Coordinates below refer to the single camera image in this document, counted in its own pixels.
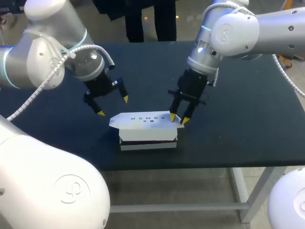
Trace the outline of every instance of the box flap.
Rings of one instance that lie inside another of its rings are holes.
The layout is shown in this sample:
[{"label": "box flap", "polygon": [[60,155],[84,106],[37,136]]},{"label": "box flap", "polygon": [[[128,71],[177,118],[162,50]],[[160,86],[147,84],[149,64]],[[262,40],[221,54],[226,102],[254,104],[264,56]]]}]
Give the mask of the box flap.
[{"label": "box flap", "polygon": [[171,122],[169,111],[120,113],[109,126],[119,129],[123,141],[173,141],[177,137],[180,118]]}]

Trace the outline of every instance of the gray floor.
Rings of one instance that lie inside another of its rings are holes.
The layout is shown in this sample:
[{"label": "gray floor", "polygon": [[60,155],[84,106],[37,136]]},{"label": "gray floor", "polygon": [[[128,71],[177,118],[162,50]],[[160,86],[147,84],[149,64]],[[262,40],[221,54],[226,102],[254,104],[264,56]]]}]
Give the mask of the gray floor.
[{"label": "gray floor", "polygon": [[[95,42],[128,42],[124,19],[111,22],[100,15],[91,0],[79,0],[77,12]],[[192,41],[200,28],[203,10],[211,1],[179,0],[177,6],[178,40]],[[250,10],[266,13],[279,10],[284,0],[250,0]],[[301,7],[298,1],[294,7]],[[143,10],[146,41],[156,41],[153,9]],[[24,15],[10,31],[3,32],[6,45],[15,45],[27,26]],[[294,61],[287,69],[292,80],[305,91],[305,64]],[[300,99],[305,108],[305,99]],[[251,192],[264,168],[244,168],[248,191]],[[112,204],[159,204],[233,201],[226,169],[179,169],[159,171],[120,171],[104,173]],[[241,224],[236,211],[166,212],[111,214],[108,229],[270,229],[266,203],[251,224]]]}]

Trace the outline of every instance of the table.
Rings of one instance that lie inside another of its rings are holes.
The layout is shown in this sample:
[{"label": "table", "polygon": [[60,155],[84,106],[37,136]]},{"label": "table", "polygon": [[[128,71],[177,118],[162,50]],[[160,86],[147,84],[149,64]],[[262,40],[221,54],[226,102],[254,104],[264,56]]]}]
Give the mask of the table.
[{"label": "table", "polygon": [[[250,222],[286,166],[305,164],[305,115],[293,89],[271,56],[254,61],[225,59],[215,88],[207,87],[176,149],[120,152],[109,119],[120,112],[165,111],[178,77],[187,67],[193,42],[107,44],[117,65],[109,75],[123,77],[128,104],[113,92],[97,102],[106,117],[82,102],[86,88],[66,75],[43,92],[13,123],[29,135],[83,157],[99,170],[230,167],[239,203],[112,206],[112,212],[239,209]],[[15,111],[32,90],[2,89],[1,114]],[[187,104],[180,107],[183,114]],[[248,198],[240,167],[267,167]]]}]

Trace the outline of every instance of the white box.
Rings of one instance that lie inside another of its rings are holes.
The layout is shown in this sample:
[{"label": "white box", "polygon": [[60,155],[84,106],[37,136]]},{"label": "white box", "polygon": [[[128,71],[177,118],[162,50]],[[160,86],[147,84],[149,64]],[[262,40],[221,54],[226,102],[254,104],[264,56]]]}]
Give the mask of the white box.
[{"label": "white box", "polygon": [[120,113],[109,126],[119,129],[121,150],[177,147],[180,118],[170,120],[169,111]]}]

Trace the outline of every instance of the black pants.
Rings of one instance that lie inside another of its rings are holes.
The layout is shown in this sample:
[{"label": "black pants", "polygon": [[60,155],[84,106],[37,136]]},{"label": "black pants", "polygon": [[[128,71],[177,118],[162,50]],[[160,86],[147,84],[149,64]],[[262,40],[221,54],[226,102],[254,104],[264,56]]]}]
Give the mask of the black pants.
[{"label": "black pants", "polygon": [[[175,4],[175,0],[167,0],[154,6],[154,24],[160,42],[177,39]],[[144,42],[142,11],[125,16],[125,24],[129,42]]]}]

